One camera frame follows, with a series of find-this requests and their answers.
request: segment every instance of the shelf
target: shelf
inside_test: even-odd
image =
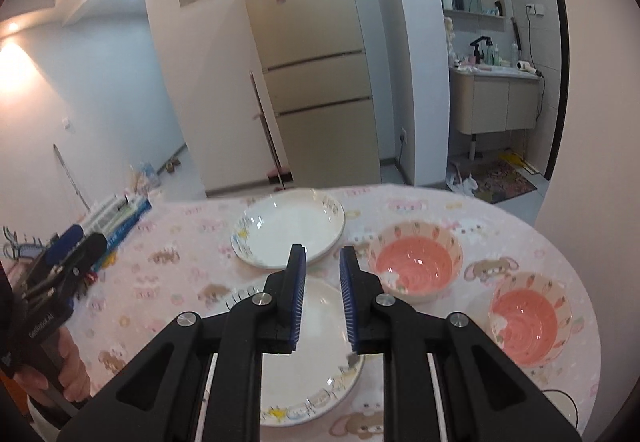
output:
[[[473,17],[473,18],[504,19],[504,16],[495,16],[493,14],[478,14],[477,12],[467,12],[466,10],[444,8],[442,11],[445,16],[467,16],[468,18]]]

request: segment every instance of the refrigerator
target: refrigerator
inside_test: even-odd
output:
[[[378,138],[355,0],[245,0],[298,187],[380,183]]]

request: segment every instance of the wall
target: wall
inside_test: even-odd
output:
[[[395,43],[401,53],[396,58],[389,51],[390,67],[394,70],[392,79],[395,76],[398,81],[394,103],[405,108],[399,112],[402,117],[396,126],[407,126],[407,159],[411,150],[415,151],[413,173],[410,169],[405,170],[415,185],[437,184],[445,177],[449,140],[449,74],[442,4],[440,0],[381,0],[380,3],[381,8],[383,4],[387,6],[387,43]],[[410,122],[410,95],[413,124]]]
[[[84,196],[123,190],[129,165],[155,167],[183,143],[145,18],[47,24],[0,43],[0,222],[46,239],[84,212]],[[64,130],[62,120],[71,128]]]
[[[395,153],[384,29],[377,0],[356,0],[372,83],[381,158]],[[244,0],[146,0],[156,50],[178,120],[207,190],[263,180],[273,169],[257,103],[254,72],[281,160],[273,118]]]
[[[459,55],[471,56],[473,54],[472,47],[469,46],[476,38],[481,35],[490,36],[494,44],[498,45],[500,55],[507,59],[511,59],[511,43],[513,43],[513,27],[511,25],[511,16],[513,16],[513,8],[511,0],[504,0],[505,19],[488,18],[478,16],[476,14],[450,14],[453,20],[453,27],[456,37],[453,40],[454,50]],[[458,132],[455,127],[450,127],[449,132],[449,154],[459,155],[468,151],[470,137]],[[506,148],[511,143],[511,134],[505,133],[486,133],[478,136],[478,151],[488,151],[492,149]]]
[[[584,433],[591,442],[640,375],[640,166],[633,161],[640,8],[634,0],[566,0],[566,6],[569,98],[536,228],[574,266],[596,312],[602,372]]]
[[[386,50],[385,29],[378,0],[356,0],[367,65],[373,94],[378,131],[378,150],[381,159],[396,156],[396,137],[399,132],[394,123],[394,107]]]
[[[402,0],[379,0],[385,44],[388,54],[394,122],[396,124],[396,157],[409,180],[415,180],[414,88],[411,77],[411,55]],[[400,149],[400,133],[406,131],[408,143]]]
[[[545,15],[529,15],[527,3],[539,3],[545,7]],[[560,19],[557,0],[512,0],[513,12],[520,29],[523,58],[532,62],[545,77],[542,114],[535,129],[527,132],[526,160],[544,173],[548,164],[551,145],[556,131],[558,104],[560,101],[560,76],[562,71],[562,49],[560,40]]]

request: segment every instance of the hand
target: hand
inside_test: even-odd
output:
[[[66,327],[60,328],[58,350],[65,360],[58,376],[60,384],[65,389],[63,395],[69,402],[79,402],[86,399],[89,397],[91,381],[84,362],[80,360],[78,347]],[[23,366],[15,373],[14,381],[36,402],[46,408],[55,406],[53,401],[44,394],[44,390],[49,388],[49,381],[36,369]]]

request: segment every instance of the black faucet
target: black faucet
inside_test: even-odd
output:
[[[480,42],[486,41],[487,45],[491,44],[491,38],[489,36],[480,36],[478,39],[469,43],[472,47],[474,47],[474,58],[476,59],[476,65],[480,64]]]

